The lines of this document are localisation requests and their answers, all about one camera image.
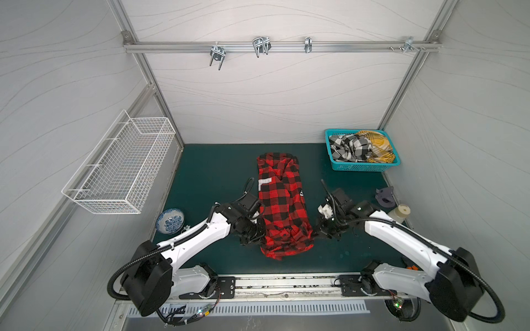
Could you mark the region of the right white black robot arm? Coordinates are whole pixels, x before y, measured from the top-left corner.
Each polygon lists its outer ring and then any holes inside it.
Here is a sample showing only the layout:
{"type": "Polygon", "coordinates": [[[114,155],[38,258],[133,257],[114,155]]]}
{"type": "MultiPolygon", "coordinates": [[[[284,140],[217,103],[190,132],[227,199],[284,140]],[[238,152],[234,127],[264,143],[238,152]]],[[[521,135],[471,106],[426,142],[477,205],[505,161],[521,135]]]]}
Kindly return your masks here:
{"type": "Polygon", "coordinates": [[[386,306],[397,313],[409,296],[432,304],[452,321],[471,317],[499,324],[505,307],[494,289],[481,277],[474,256],[464,248],[439,245],[378,210],[367,201],[354,203],[340,188],[326,190],[326,201],[318,208],[317,231],[329,239],[340,239],[350,229],[360,229],[402,254],[408,268],[373,260],[354,279],[341,275],[339,287],[345,297],[388,294],[386,306]]]}

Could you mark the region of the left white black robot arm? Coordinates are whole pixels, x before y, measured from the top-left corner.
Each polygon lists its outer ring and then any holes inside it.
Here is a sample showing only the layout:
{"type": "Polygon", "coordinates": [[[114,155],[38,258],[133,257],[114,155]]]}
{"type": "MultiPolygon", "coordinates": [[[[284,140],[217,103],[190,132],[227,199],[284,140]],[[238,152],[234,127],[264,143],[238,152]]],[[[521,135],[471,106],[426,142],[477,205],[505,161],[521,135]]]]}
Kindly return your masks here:
{"type": "Polygon", "coordinates": [[[205,263],[184,265],[217,241],[233,234],[241,245],[260,244],[265,224],[259,214],[259,199],[251,193],[255,179],[249,178],[238,199],[214,204],[207,218],[172,239],[140,244],[132,259],[119,268],[107,283],[108,295],[130,301],[143,316],[161,314],[171,297],[192,293],[206,298],[219,294],[219,277],[205,263]]]}

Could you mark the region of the red black plaid shirt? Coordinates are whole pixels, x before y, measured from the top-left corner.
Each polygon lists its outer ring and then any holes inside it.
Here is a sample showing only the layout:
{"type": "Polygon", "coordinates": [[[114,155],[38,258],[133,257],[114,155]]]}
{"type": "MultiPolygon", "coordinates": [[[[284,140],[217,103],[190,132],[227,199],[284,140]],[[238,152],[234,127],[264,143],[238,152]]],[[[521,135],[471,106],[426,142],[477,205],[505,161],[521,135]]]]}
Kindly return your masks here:
{"type": "Polygon", "coordinates": [[[257,158],[260,215],[265,224],[262,253],[271,259],[299,255],[313,248],[313,229],[298,158],[288,153],[265,153],[257,158]]]}

